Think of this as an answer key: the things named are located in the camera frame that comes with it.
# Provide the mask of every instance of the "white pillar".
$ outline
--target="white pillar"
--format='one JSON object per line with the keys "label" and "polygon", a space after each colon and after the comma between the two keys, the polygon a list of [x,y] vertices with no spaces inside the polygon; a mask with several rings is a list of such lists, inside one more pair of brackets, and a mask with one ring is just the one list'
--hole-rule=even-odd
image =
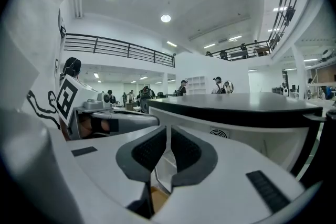
{"label": "white pillar", "polygon": [[168,73],[163,73],[162,76],[162,92],[164,95],[168,94]]}
{"label": "white pillar", "polygon": [[304,63],[304,57],[302,52],[297,45],[292,45],[292,51],[295,58],[295,64],[298,73],[298,82],[299,82],[299,99],[304,100],[307,87],[307,75],[306,75],[306,65]]}

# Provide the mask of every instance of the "round fan vent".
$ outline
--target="round fan vent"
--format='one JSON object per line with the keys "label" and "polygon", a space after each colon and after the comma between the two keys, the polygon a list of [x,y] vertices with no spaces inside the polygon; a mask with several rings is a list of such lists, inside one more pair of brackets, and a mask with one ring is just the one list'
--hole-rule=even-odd
{"label": "round fan vent", "polygon": [[220,137],[227,138],[227,135],[224,133],[224,131],[219,130],[219,129],[214,129],[210,133],[213,134],[213,135],[218,135]]}

